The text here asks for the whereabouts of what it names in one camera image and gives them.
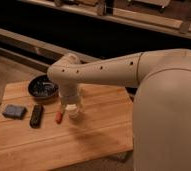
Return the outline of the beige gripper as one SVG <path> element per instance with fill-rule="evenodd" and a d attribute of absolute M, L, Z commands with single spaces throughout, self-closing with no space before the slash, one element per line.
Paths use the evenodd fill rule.
<path fill-rule="evenodd" d="M 61 110 L 64 111 L 68 105 L 81 105 L 80 88 L 78 84 L 65 84 L 59 87 L 59 98 Z"/>

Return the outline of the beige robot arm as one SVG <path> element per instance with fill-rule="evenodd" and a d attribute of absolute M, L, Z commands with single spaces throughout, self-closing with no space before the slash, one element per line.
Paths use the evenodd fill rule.
<path fill-rule="evenodd" d="M 135 88 L 134 171 L 191 171 L 190 49 L 138 52 L 86 64 L 68 53 L 47 75 L 66 104 L 79 100 L 79 83 Z"/>

